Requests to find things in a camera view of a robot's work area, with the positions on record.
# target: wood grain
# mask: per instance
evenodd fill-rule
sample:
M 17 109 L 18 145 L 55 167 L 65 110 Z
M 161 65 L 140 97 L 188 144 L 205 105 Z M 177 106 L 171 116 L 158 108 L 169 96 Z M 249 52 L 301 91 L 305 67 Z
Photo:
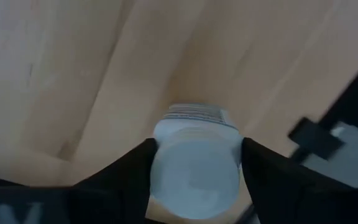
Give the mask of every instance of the wood grain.
M 289 156 L 358 72 L 358 1 L 0 0 L 0 178 L 66 185 L 120 158 L 168 105 L 220 105 Z M 250 203 L 167 223 L 234 223 Z

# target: plastic bottle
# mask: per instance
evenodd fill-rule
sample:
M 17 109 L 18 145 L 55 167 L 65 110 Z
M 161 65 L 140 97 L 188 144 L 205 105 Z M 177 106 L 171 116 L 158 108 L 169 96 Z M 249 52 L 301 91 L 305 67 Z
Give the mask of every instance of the plastic bottle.
M 174 104 L 154 129 L 158 151 L 151 194 L 170 212 L 211 218 L 230 208 L 239 190 L 242 136 L 226 111 Z

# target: bottle label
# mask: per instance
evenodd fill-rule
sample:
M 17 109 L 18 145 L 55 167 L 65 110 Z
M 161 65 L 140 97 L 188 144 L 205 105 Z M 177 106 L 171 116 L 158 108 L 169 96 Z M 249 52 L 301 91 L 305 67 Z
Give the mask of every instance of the bottle label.
M 168 113 L 164 119 L 193 119 L 198 121 L 207 121 L 211 123 L 223 124 L 235 128 L 230 120 L 227 111 L 218 106 L 204 105 L 200 103 L 174 104 L 169 107 Z

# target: wooden floor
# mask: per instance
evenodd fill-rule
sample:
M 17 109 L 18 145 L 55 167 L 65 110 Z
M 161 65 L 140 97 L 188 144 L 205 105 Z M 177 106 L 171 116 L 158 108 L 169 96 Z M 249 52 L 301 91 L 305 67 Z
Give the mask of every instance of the wooden floor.
M 241 133 L 289 156 L 358 72 L 358 1 L 0 0 L 0 178 L 68 185 L 112 163 L 173 102 L 227 109 Z M 241 185 L 214 219 L 250 203 Z

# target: light wood surface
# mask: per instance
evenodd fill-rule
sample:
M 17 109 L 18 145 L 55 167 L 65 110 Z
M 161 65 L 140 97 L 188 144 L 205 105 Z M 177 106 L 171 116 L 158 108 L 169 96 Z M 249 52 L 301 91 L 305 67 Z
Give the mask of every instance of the light wood surface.
M 358 72 L 358 1 L 0 0 L 0 178 L 66 185 L 124 155 L 174 102 L 220 105 L 289 156 Z M 233 223 L 250 203 L 245 184 Z

